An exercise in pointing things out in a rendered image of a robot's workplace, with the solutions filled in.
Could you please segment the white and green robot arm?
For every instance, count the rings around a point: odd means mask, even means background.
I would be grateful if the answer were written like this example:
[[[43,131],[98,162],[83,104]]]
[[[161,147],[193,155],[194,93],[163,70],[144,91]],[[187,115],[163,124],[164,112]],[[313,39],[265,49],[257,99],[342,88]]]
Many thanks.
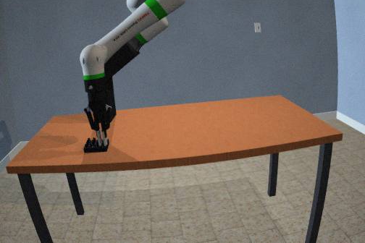
[[[138,53],[145,43],[168,27],[166,16],[185,2],[186,0],[127,0],[127,8],[132,14],[101,40],[86,46],[80,54],[85,91],[100,93],[105,90],[104,64],[126,43]]]

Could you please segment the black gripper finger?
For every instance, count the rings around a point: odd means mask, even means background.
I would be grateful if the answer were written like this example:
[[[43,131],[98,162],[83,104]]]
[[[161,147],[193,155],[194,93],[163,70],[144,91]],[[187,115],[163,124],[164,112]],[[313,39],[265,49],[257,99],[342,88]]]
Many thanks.
[[[92,117],[90,108],[89,107],[84,108],[84,111],[87,114],[88,121],[90,123],[91,129],[96,131],[96,136],[98,138],[98,145],[101,146],[102,145],[102,139],[101,139],[101,130],[99,128],[99,122],[98,122],[98,113],[96,114],[95,106],[92,106],[92,110],[93,110],[93,117]],[[93,118],[94,118],[94,120],[93,120]]]
[[[101,128],[102,128],[102,136],[103,136],[103,141],[104,141],[104,146],[106,146],[107,143],[107,134],[106,134],[106,130],[108,128],[110,128],[110,116],[111,116],[111,110],[112,110],[112,106],[108,106],[106,105],[106,123],[105,123],[105,119],[104,119],[104,112],[101,113],[101,107],[98,106],[98,115],[100,116],[100,121],[101,121]]]

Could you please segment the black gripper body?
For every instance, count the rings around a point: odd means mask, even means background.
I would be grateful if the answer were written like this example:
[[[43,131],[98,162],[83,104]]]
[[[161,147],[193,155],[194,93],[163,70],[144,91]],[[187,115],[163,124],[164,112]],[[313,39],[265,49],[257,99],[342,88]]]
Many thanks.
[[[101,107],[101,113],[106,108],[104,91],[100,93],[88,93],[88,107],[92,110],[92,106],[96,108],[96,114],[98,113],[98,106]],[[93,111],[93,110],[92,110]]]

